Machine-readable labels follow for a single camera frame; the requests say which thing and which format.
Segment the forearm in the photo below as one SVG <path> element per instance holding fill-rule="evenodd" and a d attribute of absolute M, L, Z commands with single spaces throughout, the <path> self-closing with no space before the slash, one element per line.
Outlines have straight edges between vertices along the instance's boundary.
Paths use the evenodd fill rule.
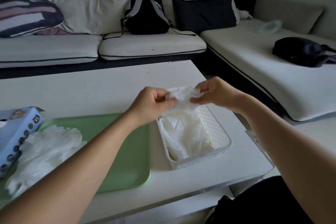
<path fill-rule="evenodd" d="M 128 134 L 123 115 L 86 146 L 0 212 L 2 223 L 77 223 L 104 180 Z"/>
<path fill-rule="evenodd" d="M 241 114 L 309 217 L 316 223 L 335 220 L 335 155 L 255 98 L 244 95 L 239 101 Z"/>

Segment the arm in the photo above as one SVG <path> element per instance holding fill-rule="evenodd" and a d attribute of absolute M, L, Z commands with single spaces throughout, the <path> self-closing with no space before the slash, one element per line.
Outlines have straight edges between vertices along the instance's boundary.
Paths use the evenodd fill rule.
<path fill-rule="evenodd" d="M 78 223 L 128 134 L 175 104 L 174 99 L 164 100 L 166 94 L 163 89 L 143 89 L 127 112 L 4 207 L 0 223 Z"/>
<path fill-rule="evenodd" d="M 197 88 L 204 95 L 190 99 L 192 103 L 214 103 L 246 118 L 288 188 L 314 223 L 336 220 L 336 155 L 332 151 L 220 78 L 202 82 Z"/>

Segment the coffee table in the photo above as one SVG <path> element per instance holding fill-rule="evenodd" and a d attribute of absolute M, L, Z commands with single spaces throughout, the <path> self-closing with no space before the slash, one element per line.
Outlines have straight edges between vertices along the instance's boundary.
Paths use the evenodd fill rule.
<path fill-rule="evenodd" d="M 0 110 L 37 106 L 57 117 L 124 112 L 145 86 L 195 86 L 204 76 L 191 61 L 178 61 L 0 80 Z M 209 108 L 232 138 L 224 154 L 172 170 L 159 130 L 150 124 L 151 174 L 138 188 L 97 194 L 80 223 L 102 223 L 186 197 L 264 175 L 272 165 L 245 133 L 236 116 Z"/>

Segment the black bag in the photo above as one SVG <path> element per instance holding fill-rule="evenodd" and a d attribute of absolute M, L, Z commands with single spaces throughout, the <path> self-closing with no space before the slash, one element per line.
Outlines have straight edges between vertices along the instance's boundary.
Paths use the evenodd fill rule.
<path fill-rule="evenodd" d="M 122 23 L 133 35 L 167 33 L 171 22 L 154 0 L 129 0 Z"/>
<path fill-rule="evenodd" d="M 300 66 L 321 67 L 325 63 L 336 64 L 336 55 L 326 55 L 326 51 L 336 53 L 336 50 L 325 44 L 300 37 L 286 37 L 275 42 L 272 53 Z"/>

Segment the blue box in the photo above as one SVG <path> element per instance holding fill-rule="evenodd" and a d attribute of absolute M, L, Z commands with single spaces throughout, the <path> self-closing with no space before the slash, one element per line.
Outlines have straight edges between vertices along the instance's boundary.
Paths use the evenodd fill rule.
<path fill-rule="evenodd" d="M 0 121 L 6 122 L 0 128 L 0 178 L 3 178 L 20 156 L 20 145 L 39 129 L 44 118 L 36 107 L 25 107 L 0 111 Z"/>

